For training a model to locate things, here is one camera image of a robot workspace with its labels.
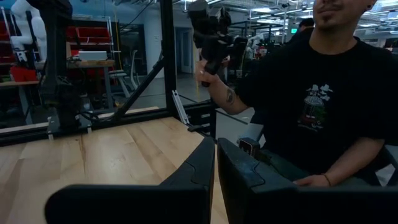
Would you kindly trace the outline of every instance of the metal bracket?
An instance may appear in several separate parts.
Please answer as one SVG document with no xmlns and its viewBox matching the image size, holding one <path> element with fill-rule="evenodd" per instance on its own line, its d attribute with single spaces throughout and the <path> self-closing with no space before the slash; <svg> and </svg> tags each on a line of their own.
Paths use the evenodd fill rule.
<svg viewBox="0 0 398 224">
<path fill-rule="evenodd" d="M 181 103 L 180 95 L 176 90 L 173 90 L 173 100 L 175 107 L 178 111 L 178 115 L 180 115 L 181 122 L 185 125 L 190 124 L 187 114 L 185 113 L 184 106 Z"/>
</svg>

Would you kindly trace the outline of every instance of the wooden tabletop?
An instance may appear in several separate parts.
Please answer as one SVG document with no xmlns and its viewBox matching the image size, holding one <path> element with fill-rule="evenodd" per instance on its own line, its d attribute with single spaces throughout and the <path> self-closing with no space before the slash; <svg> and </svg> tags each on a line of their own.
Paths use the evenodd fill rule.
<svg viewBox="0 0 398 224">
<path fill-rule="evenodd" d="M 114 65 L 114 60 L 82 60 L 76 62 L 67 62 L 67 68 L 103 68 L 112 67 Z M 43 69 L 44 62 L 36 62 L 36 69 Z"/>
<path fill-rule="evenodd" d="M 164 118 L 3 147 L 0 223 L 44 224 L 46 200 L 70 184 L 157 185 L 202 139 L 175 118 Z M 217 164 L 211 219 L 227 223 Z"/>
<path fill-rule="evenodd" d="M 39 81 L 29 81 L 29 82 L 4 82 L 0 83 L 0 87 L 2 86 L 20 86 L 20 85 L 36 85 L 39 84 Z"/>
</svg>

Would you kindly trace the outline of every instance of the person in background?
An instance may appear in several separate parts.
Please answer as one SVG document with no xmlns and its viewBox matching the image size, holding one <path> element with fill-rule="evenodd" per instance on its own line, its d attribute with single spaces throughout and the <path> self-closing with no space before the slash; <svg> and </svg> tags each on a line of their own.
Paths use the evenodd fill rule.
<svg viewBox="0 0 398 224">
<path fill-rule="evenodd" d="M 298 32 L 293 35 L 289 44 L 303 39 L 310 39 L 312 31 L 314 30 L 315 21 L 312 18 L 304 19 L 298 25 Z"/>
<path fill-rule="evenodd" d="M 204 71 L 206 60 L 196 66 L 198 81 L 210 83 L 212 99 L 227 113 L 266 112 L 264 152 L 297 185 L 378 183 L 375 164 L 397 134 L 397 64 L 390 52 L 353 37 L 375 3 L 316 0 L 310 38 L 264 57 L 259 72 L 235 90 Z"/>
</svg>

